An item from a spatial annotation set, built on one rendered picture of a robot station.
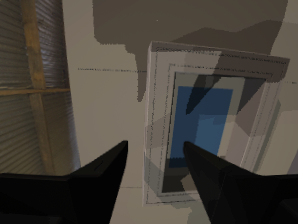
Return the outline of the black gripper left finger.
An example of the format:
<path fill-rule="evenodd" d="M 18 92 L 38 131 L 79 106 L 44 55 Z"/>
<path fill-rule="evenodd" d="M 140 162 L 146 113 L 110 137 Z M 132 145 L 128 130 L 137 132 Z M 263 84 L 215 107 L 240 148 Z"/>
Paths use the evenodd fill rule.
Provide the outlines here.
<path fill-rule="evenodd" d="M 68 224 L 109 224 L 128 154 L 124 140 L 63 176 L 0 174 L 0 212 L 60 215 Z"/>

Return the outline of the grey rectangular picture frame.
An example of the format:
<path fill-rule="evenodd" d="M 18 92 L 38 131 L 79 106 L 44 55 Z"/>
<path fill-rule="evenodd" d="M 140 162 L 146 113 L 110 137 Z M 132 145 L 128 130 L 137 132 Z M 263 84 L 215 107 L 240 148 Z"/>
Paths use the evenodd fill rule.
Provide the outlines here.
<path fill-rule="evenodd" d="M 191 142 L 252 173 L 290 58 L 151 41 L 142 206 L 202 202 L 188 170 Z"/>

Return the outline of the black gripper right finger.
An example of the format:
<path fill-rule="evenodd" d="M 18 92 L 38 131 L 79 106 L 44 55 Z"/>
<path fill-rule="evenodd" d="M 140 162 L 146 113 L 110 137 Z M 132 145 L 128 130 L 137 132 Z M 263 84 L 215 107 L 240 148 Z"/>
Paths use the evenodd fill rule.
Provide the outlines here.
<path fill-rule="evenodd" d="M 183 152 L 211 224 L 267 224 L 281 199 L 298 197 L 298 174 L 251 173 L 186 141 Z"/>

